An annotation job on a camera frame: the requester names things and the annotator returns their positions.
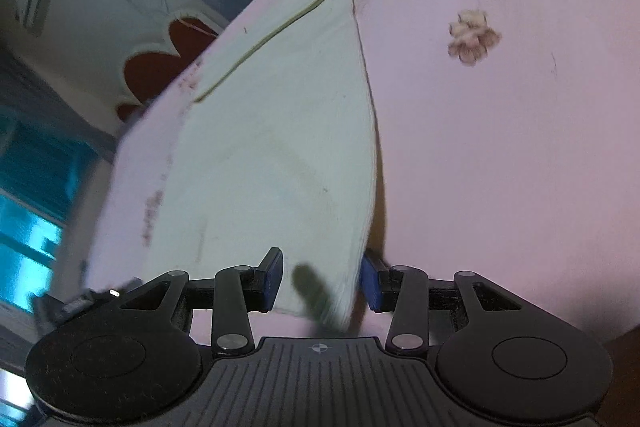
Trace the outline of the white knitted cloth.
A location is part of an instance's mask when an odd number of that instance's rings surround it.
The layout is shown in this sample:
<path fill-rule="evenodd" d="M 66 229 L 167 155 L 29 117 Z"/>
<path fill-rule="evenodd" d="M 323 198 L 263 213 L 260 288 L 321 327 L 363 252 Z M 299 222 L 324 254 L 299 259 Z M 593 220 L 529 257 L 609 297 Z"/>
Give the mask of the white knitted cloth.
<path fill-rule="evenodd" d="M 354 0 L 273 0 L 204 52 L 120 141 L 87 283 L 194 279 L 284 256 L 278 311 L 352 314 L 376 133 Z"/>

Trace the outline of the pink floral bed sheet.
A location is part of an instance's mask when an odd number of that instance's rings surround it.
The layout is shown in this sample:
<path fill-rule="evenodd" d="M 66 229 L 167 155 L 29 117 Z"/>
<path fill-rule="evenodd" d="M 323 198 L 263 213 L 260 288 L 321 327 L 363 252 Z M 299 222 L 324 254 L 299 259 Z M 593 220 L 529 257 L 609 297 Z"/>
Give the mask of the pink floral bed sheet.
<path fill-rule="evenodd" d="M 364 249 L 434 279 L 480 273 L 602 338 L 634 327 L 639 0 L 354 7 L 376 133 Z M 337 329 L 277 310 L 258 331 L 341 332 L 352 314 Z"/>

